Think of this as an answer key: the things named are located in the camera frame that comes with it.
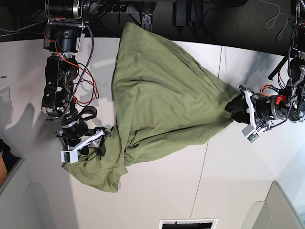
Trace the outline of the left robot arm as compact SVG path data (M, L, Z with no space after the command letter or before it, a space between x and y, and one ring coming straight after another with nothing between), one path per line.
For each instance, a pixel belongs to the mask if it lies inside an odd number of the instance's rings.
M296 20L288 53L268 76L269 80L276 76L279 86L267 83L258 93L240 86L240 93L225 107L235 121L257 132L275 128L274 120L280 124L305 120L305 2L294 0L292 6Z

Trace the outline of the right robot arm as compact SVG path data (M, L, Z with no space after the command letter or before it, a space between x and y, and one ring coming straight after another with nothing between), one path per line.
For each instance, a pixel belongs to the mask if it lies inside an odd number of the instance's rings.
M51 55L45 67L46 84L41 102L47 122L57 122L56 136L63 145L62 162L75 163L81 155L93 151L97 156L105 154L103 127L90 129L87 121L96 118L97 110L91 102L80 102L76 97L84 75L92 76L88 64L76 61L89 29L89 0L47 0L45 11L48 23L44 29L44 49Z

